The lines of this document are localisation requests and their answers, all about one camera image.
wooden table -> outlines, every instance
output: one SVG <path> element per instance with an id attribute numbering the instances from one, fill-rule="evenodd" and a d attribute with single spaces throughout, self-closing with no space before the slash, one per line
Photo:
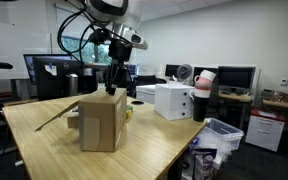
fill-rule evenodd
<path id="1" fill-rule="evenodd" d="M 167 121 L 146 103 L 133 105 L 115 153 L 81 152 L 78 130 L 68 129 L 64 118 L 34 132 L 84 96 L 3 108 L 31 179 L 157 179 L 205 126 L 192 119 Z"/>
<path id="2" fill-rule="evenodd" d="M 241 102 L 251 102 L 252 98 L 251 96 L 245 96 L 245 95 L 236 95 L 236 94 L 223 94 L 223 93 L 218 93 L 218 96 L 220 98 L 226 98 L 226 99 L 231 99 L 231 100 L 238 100 Z"/>
<path id="3" fill-rule="evenodd" d="M 249 103 L 252 102 L 252 98 L 251 96 L 245 96 L 245 95 L 236 95 L 236 94 L 223 94 L 221 92 L 218 93 L 218 97 L 219 98 L 224 98 L 224 99 L 230 99 L 230 100 L 236 100 L 239 101 L 243 104 L 243 108 L 242 108 L 242 113 L 241 113 L 241 117 L 240 117 L 240 125 L 239 128 L 242 129 L 243 128 L 243 124 L 245 121 L 245 116 L 246 116 L 246 109 Z"/>
<path id="4" fill-rule="evenodd" d="M 287 102 L 275 102 L 275 101 L 271 101 L 271 100 L 263 100 L 263 104 L 270 105 L 270 106 L 288 108 Z"/>

monitor screen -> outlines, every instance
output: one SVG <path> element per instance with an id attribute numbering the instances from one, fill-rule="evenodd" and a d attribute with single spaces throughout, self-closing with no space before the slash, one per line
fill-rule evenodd
<path id="1" fill-rule="evenodd" d="M 200 75 L 203 70 L 211 71 L 211 72 L 216 74 L 215 78 L 218 77 L 217 76 L 218 75 L 218 68 L 195 67 L 193 79 L 195 78 L 195 76 Z"/>
<path id="2" fill-rule="evenodd" d="M 252 87 L 255 67 L 220 66 L 218 78 L 220 88 L 237 88 L 249 90 Z"/>
<path id="3" fill-rule="evenodd" d="M 171 65 L 171 64 L 167 64 L 166 65 L 166 69 L 165 69 L 165 76 L 170 76 L 172 77 L 173 75 L 175 77 L 177 77 L 177 68 L 180 65 Z"/>
<path id="4" fill-rule="evenodd" d="M 130 75 L 137 75 L 137 65 L 128 64 L 127 69 L 129 71 Z"/>
<path id="5" fill-rule="evenodd" d="M 67 75 L 76 74 L 79 78 L 84 75 L 83 66 L 78 61 L 34 57 L 33 64 L 36 75 L 37 96 L 40 100 L 68 96 L 70 88 Z"/>
<path id="6" fill-rule="evenodd" d="M 23 56 L 24 56 L 24 61 L 26 64 L 28 76 L 31 80 L 32 85 L 36 85 L 33 57 L 59 59 L 59 60 L 72 60 L 71 56 L 67 54 L 24 54 Z"/>

plastic bag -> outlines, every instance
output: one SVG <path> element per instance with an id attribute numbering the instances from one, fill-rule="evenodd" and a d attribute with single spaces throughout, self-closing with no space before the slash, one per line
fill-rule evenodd
<path id="1" fill-rule="evenodd" d="M 195 149 L 192 153 L 194 156 L 193 180 L 213 179 L 212 172 L 216 149 Z"/>

drawer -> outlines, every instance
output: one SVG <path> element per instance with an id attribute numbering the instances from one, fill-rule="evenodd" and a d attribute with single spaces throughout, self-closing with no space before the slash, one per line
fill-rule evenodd
<path id="1" fill-rule="evenodd" d="M 192 108 L 174 109 L 169 111 L 169 120 L 183 119 L 192 117 Z"/>
<path id="2" fill-rule="evenodd" d="M 273 133 L 259 128 L 249 127 L 245 141 L 276 152 L 280 139 L 281 133 Z"/>
<path id="3" fill-rule="evenodd" d="M 190 99 L 172 99 L 170 102 L 170 109 L 184 109 L 192 107 Z"/>
<path id="4" fill-rule="evenodd" d="M 284 123 L 279 121 L 274 121 L 262 117 L 251 116 L 249 127 L 259 128 L 264 131 L 282 133 L 284 128 Z"/>
<path id="5" fill-rule="evenodd" d="M 190 90 L 191 89 L 171 89 L 171 97 L 172 99 L 189 99 Z"/>

office room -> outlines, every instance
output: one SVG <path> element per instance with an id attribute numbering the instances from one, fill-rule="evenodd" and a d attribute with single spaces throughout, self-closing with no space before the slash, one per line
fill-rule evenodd
<path id="1" fill-rule="evenodd" d="M 288 179 L 288 0 L 105 2 L 0 0 L 0 179 Z"/>

